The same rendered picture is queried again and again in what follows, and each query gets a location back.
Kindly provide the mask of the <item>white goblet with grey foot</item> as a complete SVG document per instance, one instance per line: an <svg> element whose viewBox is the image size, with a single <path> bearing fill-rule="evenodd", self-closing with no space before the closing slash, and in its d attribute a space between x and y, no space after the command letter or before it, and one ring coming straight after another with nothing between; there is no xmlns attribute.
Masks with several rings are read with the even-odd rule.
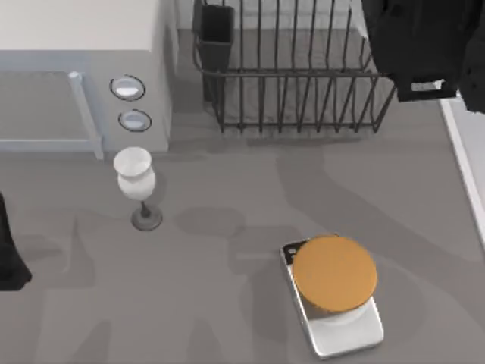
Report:
<svg viewBox="0 0 485 364"><path fill-rule="evenodd" d="M130 218L132 226L139 231L153 231L162 223L162 213L148 203L157 183L150 152L139 146L122 149L115 155L113 167L122 194L139 203Z"/></svg>

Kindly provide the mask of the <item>small round microwave knob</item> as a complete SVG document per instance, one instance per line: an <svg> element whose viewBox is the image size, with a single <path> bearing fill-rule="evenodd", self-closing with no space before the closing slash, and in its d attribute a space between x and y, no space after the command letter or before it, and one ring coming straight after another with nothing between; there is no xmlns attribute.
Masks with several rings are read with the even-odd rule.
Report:
<svg viewBox="0 0 485 364"><path fill-rule="evenodd" d="M142 110L132 109L118 115L118 123L131 133L142 133L152 126L151 117Z"/></svg>

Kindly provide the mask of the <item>white jar with wooden lid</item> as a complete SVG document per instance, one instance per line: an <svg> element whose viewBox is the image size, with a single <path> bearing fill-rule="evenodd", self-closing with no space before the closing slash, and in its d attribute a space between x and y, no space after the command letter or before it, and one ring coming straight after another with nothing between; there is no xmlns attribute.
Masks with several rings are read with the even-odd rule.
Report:
<svg viewBox="0 0 485 364"><path fill-rule="evenodd" d="M361 314L377 289L377 264L357 240L337 234L305 241L293 256L298 293L330 317Z"/></svg>

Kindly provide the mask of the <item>large round microwave knob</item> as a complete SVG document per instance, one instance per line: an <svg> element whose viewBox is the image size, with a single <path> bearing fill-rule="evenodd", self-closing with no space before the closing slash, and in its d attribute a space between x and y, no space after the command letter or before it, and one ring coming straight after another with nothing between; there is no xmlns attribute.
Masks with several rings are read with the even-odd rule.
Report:
<svg viewBox="0 0 485 364"><path fill-rule="evenodd" d="M109 89L118 99L134 102L146 94L145 84L137 77L123 75L110 80Z"/></svg>

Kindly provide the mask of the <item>black cutlery holder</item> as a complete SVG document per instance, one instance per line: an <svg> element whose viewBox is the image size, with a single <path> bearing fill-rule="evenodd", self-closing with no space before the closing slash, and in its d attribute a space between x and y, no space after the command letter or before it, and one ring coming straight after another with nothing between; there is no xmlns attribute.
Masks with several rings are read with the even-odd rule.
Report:
<svg viewBox="0 0 485 364"><path fill-rule="evenodd" d="M208 73L227 72L234 38L235 9L228 5L208 5L194 0L192 31L202 63L203 97L205 102L217 100L218 77Z"/></svg>

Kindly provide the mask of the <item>silver smartphone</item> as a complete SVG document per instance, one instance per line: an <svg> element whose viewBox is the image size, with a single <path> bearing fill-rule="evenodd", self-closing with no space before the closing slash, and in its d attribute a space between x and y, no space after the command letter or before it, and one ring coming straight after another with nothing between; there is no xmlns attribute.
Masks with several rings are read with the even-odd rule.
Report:
<svg viewBox="0 0 485 364"><path fill-rule="evenodd" d="M292 266L294 255L305 243L300 240L284 244L280 257L302 330L316 357L326 360L382 343L383 324L373 297L349 312L329 313L312 305L299 292Z"/></svg>

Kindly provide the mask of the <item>grey microwave door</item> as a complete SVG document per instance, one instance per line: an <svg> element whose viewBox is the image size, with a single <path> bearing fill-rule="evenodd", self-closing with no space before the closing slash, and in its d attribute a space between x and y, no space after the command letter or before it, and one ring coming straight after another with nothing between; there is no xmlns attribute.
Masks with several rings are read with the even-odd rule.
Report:
<svg viewBox="0 0 485 364"><path fill-rule="evenodd" d="M68 73L0 71L0 152L94 154ZM88 101L84 76L83 87ZM90 110L102 136L91 107Z"/></svg>

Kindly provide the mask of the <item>pale microwave oven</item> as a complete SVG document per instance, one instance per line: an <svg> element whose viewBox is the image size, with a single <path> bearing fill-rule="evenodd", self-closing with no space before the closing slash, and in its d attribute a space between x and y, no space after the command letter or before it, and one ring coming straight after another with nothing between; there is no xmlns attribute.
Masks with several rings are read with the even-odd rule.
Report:
<svg viewBox="0 0 485 364"><path fill-rule="evenodd" d="M83 74L105 153L168 150L178 51L174 0L0 0L0 71ZM111 93L110 80L123 75L145 84L141 99ZM132 109L151 117L147 131L119 125Z"/></svg>

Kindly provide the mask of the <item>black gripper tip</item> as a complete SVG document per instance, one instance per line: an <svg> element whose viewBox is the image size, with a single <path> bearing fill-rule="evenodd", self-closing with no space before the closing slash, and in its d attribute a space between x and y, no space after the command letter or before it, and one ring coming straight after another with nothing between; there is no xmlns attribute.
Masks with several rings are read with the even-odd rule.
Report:
<svg viewBox="0 0 485 364"><path fill-rule="evenodd" d="M0 292L19 291L33 275L15 246L5 199L0 192Z"/></svg>

